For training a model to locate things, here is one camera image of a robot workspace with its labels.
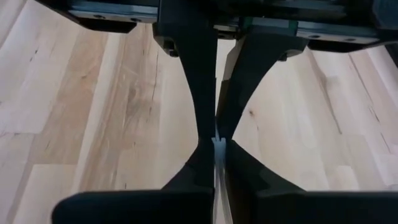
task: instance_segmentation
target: screw hole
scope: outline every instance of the screw hole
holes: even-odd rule
[[[97,19],[105,19],[105,17],[104,17],[104,16],[101,16],[101,15],[94,15],[94,18],[97,18]]]
[[[141,20],[137,19],[137,18],[130,18],[130,20],[133,21],[133,22],[141,22]]]
[[[311,36],[309,36],[309,38],[313,38],[313,39],[318,39],[319,37],[321,37],[321,36],[319,36],[319,35],[311,35]]]

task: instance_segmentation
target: wooden floor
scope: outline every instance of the wooden floor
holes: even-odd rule
[[[0,20],[0,223],[48,223],[82,190],[159,188],[193,152],[182,66],[150,26],[93,32],[32,0],[0,1]],[[266,75],[234,139],[307,190],[397,189],[398,69],[384,47],[306,50]]]

